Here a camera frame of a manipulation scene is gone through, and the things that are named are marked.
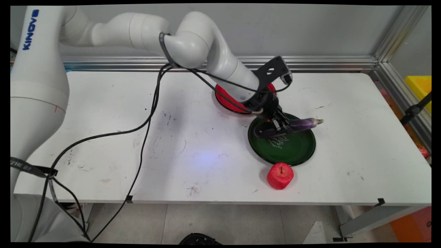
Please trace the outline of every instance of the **strap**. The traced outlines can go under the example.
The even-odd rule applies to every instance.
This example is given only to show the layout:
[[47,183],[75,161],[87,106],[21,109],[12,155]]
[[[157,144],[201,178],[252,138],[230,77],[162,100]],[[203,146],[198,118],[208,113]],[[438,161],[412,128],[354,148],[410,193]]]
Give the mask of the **strap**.
[[[46,178],[46,174],[49,174],[51,172],[51,168],[31,165],[26,161],[14,157],[11,157],[11,167],[42,178]],[[53,169],[52,174],[50,176],[55,177],[57,173],[58,170]]]
[[165,57],[167,58],[168,62],[170,63],[170,65],[173,68],[177,68],[179,67],[178,64],[176,64],[176,62],[172,59],[172,57],[170,56],[170,54],[168,53],[167,49],[165,48],[165,43],[164,43],[164,37],[166,35],[170,35],[170,34],[165,34],[163,32],[161,32],[159,34],[159,44],[161,45],[162,51],[164,52]]

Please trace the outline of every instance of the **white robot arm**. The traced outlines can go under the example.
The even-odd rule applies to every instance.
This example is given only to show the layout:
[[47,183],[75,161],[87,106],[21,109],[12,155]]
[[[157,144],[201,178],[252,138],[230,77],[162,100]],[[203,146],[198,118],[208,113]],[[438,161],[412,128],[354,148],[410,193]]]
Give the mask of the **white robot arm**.
[[[124,13],[104,24],[90,21],[77,6],[29,6],[11,73],[11,157],[26,161],[64,120],[69,84],[58,51],[59,42],[144,49],[166,56],[171,64],[184,68],[197,68],[207,60],[207,72],[212,75],[253,90],[262,89],[259,78],[231,53],[218,27],[205,14],[188,13],[176,34],[169,33],[168,21],[155,15]],[[281,78],[290,83],[289,70]],[[277,131],[280,125],[284,126],[281,122],[286,118],[274,94],[262,98],[254,91],[213,80],[235,100],[246,103],[248,109],[263,109],[263,117],[277,119]],[[19,170],[11,167],[11,241],[26,241],[39,197],[13,194],[18,175]],[[64,212],[52,201],[46,202],[45,206],[51,209],[45,207],[33,240],[85,240]],[[58,232],[56,239],[51,234],[54,230]]]

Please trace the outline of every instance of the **red apple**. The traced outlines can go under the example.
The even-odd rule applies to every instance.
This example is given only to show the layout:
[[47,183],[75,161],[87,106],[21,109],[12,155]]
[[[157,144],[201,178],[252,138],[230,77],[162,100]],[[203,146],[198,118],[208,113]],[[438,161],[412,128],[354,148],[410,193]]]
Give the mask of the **red apple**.
[[275,189],[284,189],[294,178],[294,171],[285,163],[276,163],[269,170],[266,177],[271,187]]

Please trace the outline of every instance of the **purple eggplant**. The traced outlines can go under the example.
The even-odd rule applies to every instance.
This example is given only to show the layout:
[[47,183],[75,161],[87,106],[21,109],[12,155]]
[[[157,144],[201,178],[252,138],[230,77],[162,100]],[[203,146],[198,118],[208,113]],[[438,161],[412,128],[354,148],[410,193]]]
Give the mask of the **purple eggplant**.
[[285,134],[302,132],[316,127],[323,123],[322,119],[307,118],[301,120],[289,120],[289,129],[277,131],[272,122],[264,122],[254,129],[254,135],[258,138],[268,139]]

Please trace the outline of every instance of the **floor tile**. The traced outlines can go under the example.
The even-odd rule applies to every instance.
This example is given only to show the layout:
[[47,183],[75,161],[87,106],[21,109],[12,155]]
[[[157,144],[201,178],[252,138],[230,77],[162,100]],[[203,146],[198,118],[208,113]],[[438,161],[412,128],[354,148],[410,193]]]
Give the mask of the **floor tile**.
[[[88,235],[96,234],[118,211],[121,204],[96,203],[89,217]],[[160,244],[166,204],[125,204],[95,243]]]
[[340,237],[338,216],[333,206],[280,207],[287,244],[302,244],[315,221],[322,221],[327,243]]
[[285,244],[279,206],[169,204],[162,244],[203,233],[221,244]]

